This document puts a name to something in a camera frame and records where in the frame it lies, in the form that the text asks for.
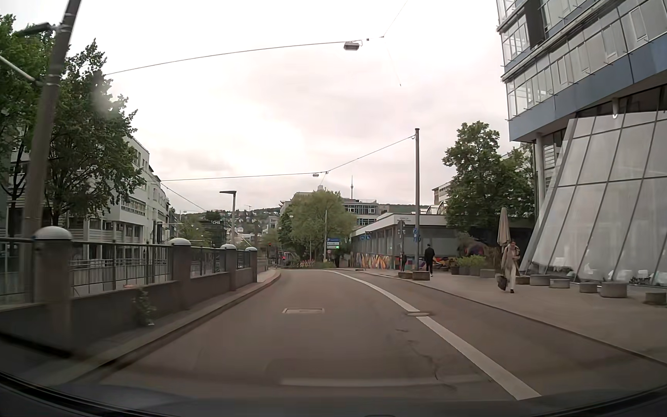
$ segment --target pedestrian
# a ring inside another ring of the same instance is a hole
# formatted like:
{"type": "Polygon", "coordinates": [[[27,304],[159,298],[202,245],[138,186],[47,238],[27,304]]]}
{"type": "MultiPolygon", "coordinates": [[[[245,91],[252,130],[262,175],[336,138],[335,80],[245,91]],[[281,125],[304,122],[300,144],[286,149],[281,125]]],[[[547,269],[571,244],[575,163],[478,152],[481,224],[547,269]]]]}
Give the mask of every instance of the pedestrian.
{"type": "Polygon", "coordinates": [[[505,248],[503,248],[503,256],[501,257],[501,269],[504,276],[508,280],[508,288],[514,294],[514,284],[516,283],[516,272],[519,267],[516,266],[516,261],[519,260],[519,246],[516,242],[511,241],[505,248]]]}
{"type": "Polygon", "coordinates": [[[433,248],[431,247],[431,243],[428,243],[426,245],[426,250],[424,251],[424,261],[426,262],[426,270],[431,274],[433,277],[433,248]]]}

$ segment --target handbag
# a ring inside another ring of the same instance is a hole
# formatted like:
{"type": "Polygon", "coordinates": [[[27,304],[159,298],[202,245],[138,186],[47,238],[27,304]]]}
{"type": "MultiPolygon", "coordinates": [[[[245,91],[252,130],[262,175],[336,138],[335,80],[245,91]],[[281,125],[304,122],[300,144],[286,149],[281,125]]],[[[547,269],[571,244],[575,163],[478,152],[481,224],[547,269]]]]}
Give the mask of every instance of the handbag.
{"type": "Polygon", "coordinates": [[[500,276],[498,277],[498,288],[500,288],[500,289],[502,289],[502,290],[505,291],[505,290],[506,290],[506,284],[507,284],[507,283],[508,283],[508,280],[506,279],[505,276],[500,275],[500,276]]]}

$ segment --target woman walking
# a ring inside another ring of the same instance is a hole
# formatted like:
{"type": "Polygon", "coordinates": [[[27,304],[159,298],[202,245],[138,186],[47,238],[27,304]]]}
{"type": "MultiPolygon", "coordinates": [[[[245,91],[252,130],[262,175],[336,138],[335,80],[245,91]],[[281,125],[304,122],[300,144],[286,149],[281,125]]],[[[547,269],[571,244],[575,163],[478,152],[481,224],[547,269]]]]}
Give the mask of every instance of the woman walking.
{"type": "Polygon", "coordinates": [[[511,241],[510,244],[506,245],[503,248],[503,256],[501,257],[501,269],[503,270],[504,276],[508,280],[508,288],[511,289],[511,293],[514,294],[514,283],[516,283],[516,272],[519,270],[519,267],[516,265],[516,261],[519,260],[519,247],[516,246],[516,242],[511,241]]]}

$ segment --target glass building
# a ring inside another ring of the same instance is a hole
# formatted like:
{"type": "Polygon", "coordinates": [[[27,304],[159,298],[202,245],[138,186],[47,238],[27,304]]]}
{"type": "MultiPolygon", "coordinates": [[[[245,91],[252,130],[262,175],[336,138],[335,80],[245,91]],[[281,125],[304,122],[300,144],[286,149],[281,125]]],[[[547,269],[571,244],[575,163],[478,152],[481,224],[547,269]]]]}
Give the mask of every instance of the glass building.
{"type": "Polygon", "coordinates": [[[540,210],[521,270],[667,286],[667,0],[497,0],[511,140],[540,210]]]}

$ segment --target windshield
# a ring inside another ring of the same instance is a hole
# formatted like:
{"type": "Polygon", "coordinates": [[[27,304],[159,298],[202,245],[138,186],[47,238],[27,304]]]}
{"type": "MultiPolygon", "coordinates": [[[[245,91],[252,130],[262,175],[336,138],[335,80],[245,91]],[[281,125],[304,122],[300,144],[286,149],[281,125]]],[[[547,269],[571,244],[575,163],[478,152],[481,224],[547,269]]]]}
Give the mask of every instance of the windshield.
{"type": "Polygon", "coordinates": [[[667,401],[662,51],[667,0],[0,0],[0,413],[667,401]]]}

